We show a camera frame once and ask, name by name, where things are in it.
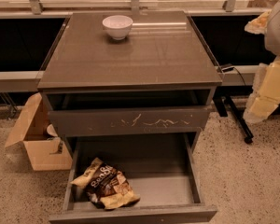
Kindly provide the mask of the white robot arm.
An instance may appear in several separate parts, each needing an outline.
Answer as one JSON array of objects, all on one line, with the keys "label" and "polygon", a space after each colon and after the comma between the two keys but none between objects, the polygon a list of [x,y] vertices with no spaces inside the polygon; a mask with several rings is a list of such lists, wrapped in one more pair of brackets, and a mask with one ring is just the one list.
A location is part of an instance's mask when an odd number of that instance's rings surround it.
[{"label": "white robot arm", "polygon": [[276,56],[270,64],[259,64],[253,91],[245,105],[244,120],[258,123],[266,120],[280,105],[280,0],[271,11],[250,21],[245,30],[251,34],[264,34],[266,50]]}]

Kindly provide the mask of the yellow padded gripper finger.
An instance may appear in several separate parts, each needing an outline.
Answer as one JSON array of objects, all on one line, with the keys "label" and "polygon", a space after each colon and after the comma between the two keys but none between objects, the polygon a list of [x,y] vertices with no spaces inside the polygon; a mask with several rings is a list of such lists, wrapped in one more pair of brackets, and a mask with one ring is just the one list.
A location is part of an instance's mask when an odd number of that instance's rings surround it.
[{"label": "yellow padded gripper finger", "polygon": [[252,89],[245,105],[244,120],[258,123],[266,120],[280,105],[280,58],[259,65]]},{"label": "yellow padded gripper finger", "polygon": [[265,30],[267,27],[267,21],[270,15],[270,11],[263,12],[254,20],[249,21],[245,26],[245,31],[249,32],[250,34],[265,34]]}]

